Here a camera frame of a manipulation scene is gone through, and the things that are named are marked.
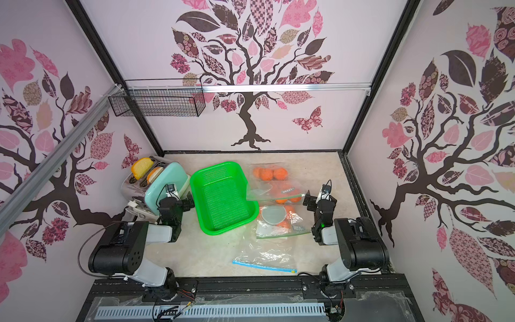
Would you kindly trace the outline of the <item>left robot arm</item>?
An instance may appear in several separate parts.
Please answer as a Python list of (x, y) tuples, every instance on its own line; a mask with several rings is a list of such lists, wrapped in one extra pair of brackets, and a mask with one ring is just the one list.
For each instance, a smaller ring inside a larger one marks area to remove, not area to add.
[(88, 259), (86, 275), (97, 278), (131, 279), (144, 288), (154, 288), (165, 300), (178, 294), (178, 283), (171, 268), (158, 266), (144, 257), (150, 244), (173, 243), (182, 232), (182, 217), (194, 208), (191, 193), (181, 199), (172, 194), (158, 202), (159, 218), (148, 221), (116, 221), (94, 234), (101, 234)]

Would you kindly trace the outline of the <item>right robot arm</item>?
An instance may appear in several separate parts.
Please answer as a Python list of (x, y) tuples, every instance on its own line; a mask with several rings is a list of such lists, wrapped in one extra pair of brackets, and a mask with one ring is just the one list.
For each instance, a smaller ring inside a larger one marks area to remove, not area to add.
[(390, 257), (373, 221), (368, 217), (334, 218), (337, 200), (307, 193), (303, 205), (314, 214), (312, 236), (320, 246), (337, 246), (339, 257), (319, 273), (323, 283), (347, 283), (361, 274), (385, 270)]

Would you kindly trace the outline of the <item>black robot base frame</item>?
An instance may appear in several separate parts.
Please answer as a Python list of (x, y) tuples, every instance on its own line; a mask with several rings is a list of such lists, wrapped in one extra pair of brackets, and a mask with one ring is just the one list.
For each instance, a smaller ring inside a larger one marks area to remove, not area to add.
[(347, 283), (323, 283), (319, 276), (176, 277), (178, 294), (165, 300), (154, 288), (124, 279), (93, 283), (79, 321), (93, 321), (103, 306), (323, 303), (324, 317), (185, 319), (180, 321), (422, 321), (404, 275), (360, 275)]

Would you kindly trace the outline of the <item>blue zip clear bag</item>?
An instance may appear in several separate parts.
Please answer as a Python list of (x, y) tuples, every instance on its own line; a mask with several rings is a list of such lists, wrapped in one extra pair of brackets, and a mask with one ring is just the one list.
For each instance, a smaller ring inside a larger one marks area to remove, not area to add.
[(288, 238), (242, 240), (233, 264), (296, 274), (295, 244)]

